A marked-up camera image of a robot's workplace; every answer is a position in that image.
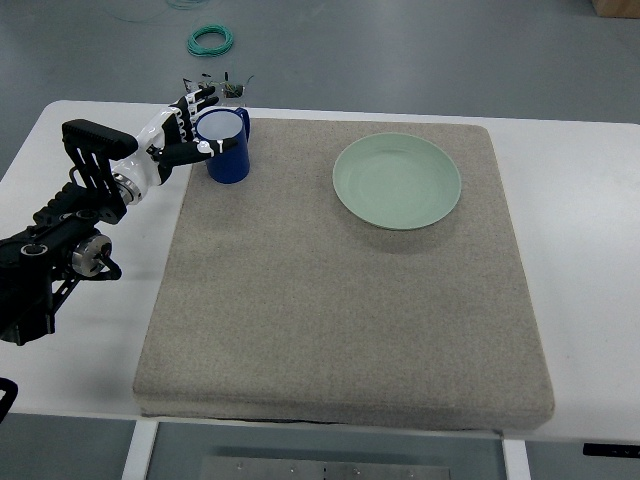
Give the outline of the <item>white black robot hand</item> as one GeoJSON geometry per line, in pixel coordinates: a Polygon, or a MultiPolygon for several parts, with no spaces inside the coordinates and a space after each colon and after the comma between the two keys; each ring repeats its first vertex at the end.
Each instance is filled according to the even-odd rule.
{"type": "Polygon", "coordinates": [[[114,164],[116,180],[144,193],[162,185],[174,167],[211,158],[209,145],[196,139],[195,125],[218,101],[214,88],[199,89],[161,110],[136,136],[135,152],[114,164]]]}

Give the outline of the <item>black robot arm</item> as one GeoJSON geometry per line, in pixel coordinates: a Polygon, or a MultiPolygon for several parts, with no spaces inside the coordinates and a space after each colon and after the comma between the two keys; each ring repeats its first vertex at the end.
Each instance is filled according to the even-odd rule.
{"type": "Polygon", "coordinates": [[[97,229],[117,224],[130,198],[111,170],[138,144],[127,133],[77,119],[62,126],[73,162],[70,180],[33,216],[32,225],[1,242],[1,338],[22,346],[55,331],[55,314],[81,281],[121,277],[111,241],[97,229]]]}

